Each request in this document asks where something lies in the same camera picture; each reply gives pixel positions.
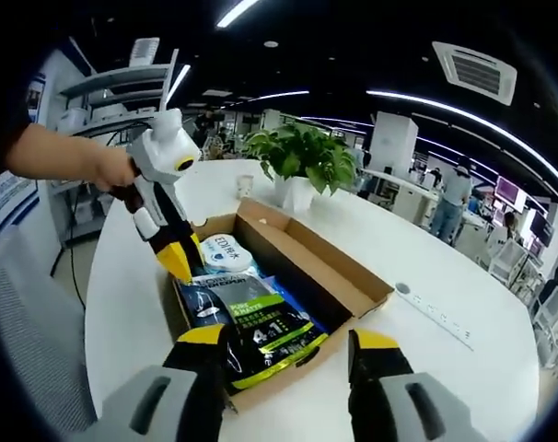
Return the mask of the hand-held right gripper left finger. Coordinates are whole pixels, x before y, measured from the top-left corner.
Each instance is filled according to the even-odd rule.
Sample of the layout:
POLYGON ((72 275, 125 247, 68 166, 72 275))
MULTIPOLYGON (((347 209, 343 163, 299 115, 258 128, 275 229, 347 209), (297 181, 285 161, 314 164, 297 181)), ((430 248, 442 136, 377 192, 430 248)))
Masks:
POLYGON ((103 402, 77 441, 216 441, 226 406, 228 327, 193 328, 162 366, 149 366, 103 402))

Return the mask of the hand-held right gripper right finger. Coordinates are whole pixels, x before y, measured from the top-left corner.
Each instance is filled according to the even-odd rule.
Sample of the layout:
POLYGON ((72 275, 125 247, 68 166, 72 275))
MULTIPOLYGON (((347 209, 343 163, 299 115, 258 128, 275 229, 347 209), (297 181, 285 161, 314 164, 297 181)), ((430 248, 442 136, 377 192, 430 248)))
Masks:
POLYGON ((348 352, 355 441, 484 441, 469 407, 431 375, 413 371, 389 336, 351 329, 348 352))

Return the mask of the person's left hand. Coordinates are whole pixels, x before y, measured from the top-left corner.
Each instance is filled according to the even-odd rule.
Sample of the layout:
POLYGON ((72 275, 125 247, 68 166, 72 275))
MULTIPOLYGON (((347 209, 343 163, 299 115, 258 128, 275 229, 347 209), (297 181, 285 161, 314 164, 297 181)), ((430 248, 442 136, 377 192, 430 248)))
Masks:
POLYGON ((127 187, 134 183, 132 159, 119 147, 99 150, 94 161, 92 182, 104 191, 114 187, 127 187))

